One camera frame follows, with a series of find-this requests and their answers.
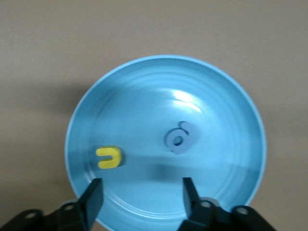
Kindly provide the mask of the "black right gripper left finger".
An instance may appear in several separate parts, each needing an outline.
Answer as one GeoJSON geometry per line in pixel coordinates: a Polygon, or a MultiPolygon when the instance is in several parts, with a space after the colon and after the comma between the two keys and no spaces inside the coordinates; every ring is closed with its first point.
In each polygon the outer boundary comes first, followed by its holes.
{"type": "Polygon", "coordinates": [[[0,229],[2,231],[90,231],[103,205],[103,180],[93,179],[79,199],[63,204],[45,215],[25,210],[0,229]]]}

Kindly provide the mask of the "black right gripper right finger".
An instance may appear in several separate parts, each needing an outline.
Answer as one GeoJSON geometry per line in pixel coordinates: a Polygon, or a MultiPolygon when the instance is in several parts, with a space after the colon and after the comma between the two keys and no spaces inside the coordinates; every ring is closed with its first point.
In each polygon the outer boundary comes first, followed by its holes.
{"type": "Polygon", "coordinates": [[[183,178],[183,202],[187,218],[180,231],[273,231],[256,210],[239,205],[226,211],[212,198],[200,197],[192,178],[183,178]]]}

